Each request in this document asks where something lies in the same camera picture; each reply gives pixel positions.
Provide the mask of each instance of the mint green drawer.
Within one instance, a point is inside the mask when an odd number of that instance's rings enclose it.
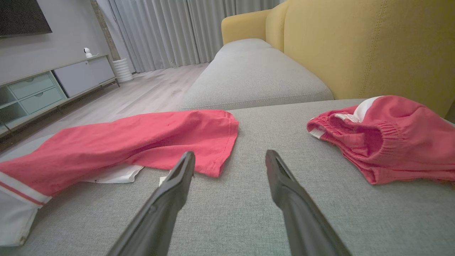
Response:
[[[56,103],[61,100],[62,97],[58,92],[57,88],[52,88],[50,90],[38,93],[30,98],[20,101],[25,110],[31,114],[42,108],[45,108],[52,103]]]
[[[47,73],[9,85],[11,91],[18,99],[53,86],[55,85]]]

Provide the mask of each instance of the sofa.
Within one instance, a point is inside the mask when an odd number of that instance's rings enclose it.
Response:
[[[227,17],[224,46],[179,107],[399,95],[445,117],[455,99],[454,9],[452,1],[288,0]]]
[[[168,255],[290,255],[267,149],[280,154],[352,255],[453,255],[450,184],[371,185],[337,147],[306,131],[320,113],[381,94],[444,116],[455,58],[433,28],[454,35],[445,24],[449,5],[288,0],[224,19],[225,46],[180,109],[229,110],[238,138],[220,178],[195,174]],[[145,168],[131,184],[77,183],[38,211],[24,246],[0,255],[105,255],[167,173]]]

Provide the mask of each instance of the gray sofa cushion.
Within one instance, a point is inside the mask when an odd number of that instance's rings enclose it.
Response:
[[[313,73],[260,39],[223,46],[180,110],[238,109],[333,99]]]
[[[361,101],[231,111],[240,122],[231,158],[220,178],[196,174],[192,180],[168,255],[290,254],[268,187],[267,149],[278,151],[353,255],[453,255],[449,184],[370,185],[335,146],[306,132],[310,118]],[[0,249],[0,255],[105,255],[166,174],[145,169],[132,184],[76,184],[38,211],[23,247]]]

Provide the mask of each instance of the white vase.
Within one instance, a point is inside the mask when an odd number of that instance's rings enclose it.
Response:
[[[113,63],[119,83],[129,82],[133,80],[133,75],[131,74],[130,68],[128,67],[128,61],[126,58],[120,59],[118,61],[113,61]]]

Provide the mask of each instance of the curtain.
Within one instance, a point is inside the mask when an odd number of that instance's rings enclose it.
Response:
[[[275,7],[279,0],[110,0],[137,72],[213,60],[225,17]]]

